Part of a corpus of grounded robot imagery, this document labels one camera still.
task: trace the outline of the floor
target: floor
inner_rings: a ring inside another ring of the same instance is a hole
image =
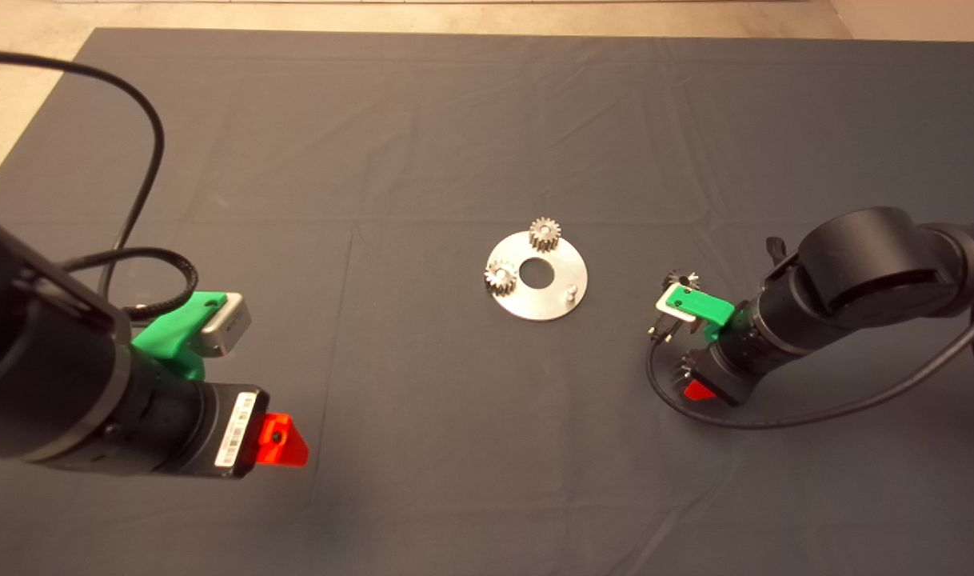
[[[974,0],[625,4],[64,4],[0,0],[0,49],[72,58],[96,26],[974,40]],[[0,163],[56,75],[0,66]]]

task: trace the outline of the barcode label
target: barcode label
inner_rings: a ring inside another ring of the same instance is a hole
[[[214,466],[228,468],[234,466],[238,458],[238,449],[242,448],[242,437],[245,437],[245,427],[249,425],[249,416],[253,415],[253,404],[256,404],[254,391],[243,391],[235,398],[228,426],[224,429],[221,449],[217,451]]]

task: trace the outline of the red tag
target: red tag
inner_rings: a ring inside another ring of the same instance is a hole
[[[682,390],[682,396],[689,398],[689,400],[707,400],[707,398],[716,398],[713,391],[707,390],[707,386],[699,383],[698,380],[693,380]]]
[[[257,464],[301,468],[309,459],[309,446],[301,438],[287,414],[267,414],[260,430]]]

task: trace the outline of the spur gear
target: spur gear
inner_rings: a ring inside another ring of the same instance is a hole
[[[530,223],[530,245],[538,252],[553,250],[560,238],[561,226],[554,220],[541,216]]]
[[[498,296],[512,292],[516,287],[516,267],[505,260],[493,260],[484,269],[484,284],[487,291]]]
[[[662,287],[667,290],[672,284],[681,284],[687,288],[693,288],[694,290],[700,290],[700,277],[697,276],[695,272],[681,272],[680,270],[671,270],[669,276],[665,277],[665,281],[662,283]]]

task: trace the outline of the circular metal plate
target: circular metal plate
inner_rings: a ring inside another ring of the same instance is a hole
[[[516,232],[498,242],[487,263],[506,260],[519,270],[532,258],[549,263],[554,270],[552,283],[546,288],[533,288],[523,278],[517,278],[512,292],[494,295],[494,299],[505,310],[526,320],[553,320],[570,313],[586,295],[586,263],[568,240],[561,238],[552,250],[538,252],[530,245],[529,232]]]

